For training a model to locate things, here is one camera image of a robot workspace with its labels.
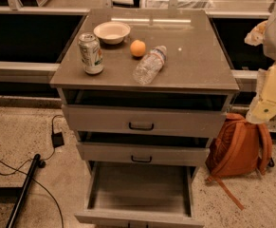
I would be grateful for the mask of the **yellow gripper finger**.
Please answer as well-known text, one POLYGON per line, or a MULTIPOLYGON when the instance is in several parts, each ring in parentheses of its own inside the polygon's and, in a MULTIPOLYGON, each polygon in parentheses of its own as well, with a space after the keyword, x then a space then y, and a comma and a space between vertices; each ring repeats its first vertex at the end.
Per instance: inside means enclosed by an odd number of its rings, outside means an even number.
POLYGON ((264 124, 268 123, 275 116, 276 103, 262 99, 259 95, 256 95, 248 107, 246 120, 251 124, 264 124))
POLYGON ((263 21, 255 26, 245 37, 244 42, 251 46, 259 46, 264 42, 264 35, 267 21, 263 21))

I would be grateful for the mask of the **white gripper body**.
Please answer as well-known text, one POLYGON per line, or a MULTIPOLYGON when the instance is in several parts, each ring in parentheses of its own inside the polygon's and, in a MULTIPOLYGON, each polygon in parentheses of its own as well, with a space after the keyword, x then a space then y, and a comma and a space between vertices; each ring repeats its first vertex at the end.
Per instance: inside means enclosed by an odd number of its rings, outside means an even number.
POLYGON ((261 104, 276 106, 276 62, 268 70, 258 70, 257 95, 261 104))

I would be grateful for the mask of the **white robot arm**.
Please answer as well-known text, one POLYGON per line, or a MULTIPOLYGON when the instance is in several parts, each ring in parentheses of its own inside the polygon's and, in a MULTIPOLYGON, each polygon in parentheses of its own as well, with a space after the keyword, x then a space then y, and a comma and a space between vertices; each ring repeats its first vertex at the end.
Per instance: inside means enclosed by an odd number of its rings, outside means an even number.
POLYGON ((276 116, 276 5, 269 18, 247 34, 245 43, 251 46, 262 44, 266 57, 274 61, 268 70, 258 70, 256 96, 246 115, 252 124, 266 123, 276 116))

